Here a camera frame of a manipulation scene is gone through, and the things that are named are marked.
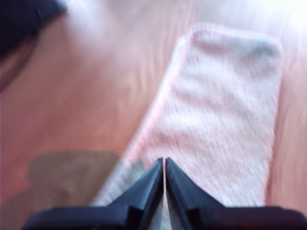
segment towel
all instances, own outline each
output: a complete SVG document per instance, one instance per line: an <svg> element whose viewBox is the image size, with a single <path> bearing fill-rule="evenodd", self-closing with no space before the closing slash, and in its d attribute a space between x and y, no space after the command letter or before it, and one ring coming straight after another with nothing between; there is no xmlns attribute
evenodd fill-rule
<svg viewBox="0 0 307 230"><path fill-rule="evenodd" d="M264 205L281 56L280 44L264 34L193 26L177 42L150 111L93 205L110 203L160 157L171 157L225 206ZM162 223L153 221L152 229L171 229L166 197L161 206Z"/></svg>

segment black plastic object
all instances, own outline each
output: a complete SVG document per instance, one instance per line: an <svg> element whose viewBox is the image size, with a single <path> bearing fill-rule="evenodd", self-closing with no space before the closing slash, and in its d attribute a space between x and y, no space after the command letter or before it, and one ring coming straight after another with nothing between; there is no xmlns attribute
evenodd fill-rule
<svg viewBox="0 0 307 230"><path fill-rule="evenodd" d="M54 208L30 217L23 230L145 230L163 196L158 159L127 191L106 207Z"/></svg>
<svg viewBox="0 0 307 230"><path fill-rule="evenodd" d="M307 229L299 212L280 207L226 208L199 188L174 162L165 164L166 190L186 230Z"/></svg>
<svg viewBox="0 0 307 230"><path fill-rule="evenodd" d="M65 10L58 0L0 0L0 59Z"/></svg>

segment wooden floor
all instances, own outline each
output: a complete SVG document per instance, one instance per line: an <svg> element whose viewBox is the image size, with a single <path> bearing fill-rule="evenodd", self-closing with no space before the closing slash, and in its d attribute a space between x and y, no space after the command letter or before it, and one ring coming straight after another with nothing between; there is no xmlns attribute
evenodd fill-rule
<svg viewBox="0 0 307 230"><path fill-rule="evenodd" d="M307 215L307 16L299 0L67 0L1 93L1 220L88 204L149 108L192 23L273 35L283 82L268 205Z"/></svg>

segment black tip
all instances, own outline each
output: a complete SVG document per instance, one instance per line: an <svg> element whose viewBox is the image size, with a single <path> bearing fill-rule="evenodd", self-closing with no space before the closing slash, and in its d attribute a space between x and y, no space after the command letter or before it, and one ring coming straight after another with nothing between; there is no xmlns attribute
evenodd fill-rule
<svg viewBox="0 0 307 230"><path fill-rule="evenodd" d="M187 230L193 229L193 220L189 214L192 210L214 210L223 207L220 202L199 188L171 158L166 159L165 173L168 197Z"/></svg>
<svg viewBox="0 0 307 230"><path fill-rule="evenodd" d="M159 158L143 176L112 205L128 205L142 212L138 229L146 229L163 196L163 159Z"/></svg>

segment white towel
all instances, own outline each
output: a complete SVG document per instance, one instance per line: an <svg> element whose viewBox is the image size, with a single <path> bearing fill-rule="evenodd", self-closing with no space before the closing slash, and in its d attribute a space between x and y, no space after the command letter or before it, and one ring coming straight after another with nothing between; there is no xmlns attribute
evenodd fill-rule
<svg viewBox="0 0 307 230"><path fill-rule="evenodd" d="M226 206L264 205L280 81L281 48L272 38L193 26L93 205L110 203L160 157L171 157ZM161 227L153 228L170 229L166 207L163 213Z"/></svg>

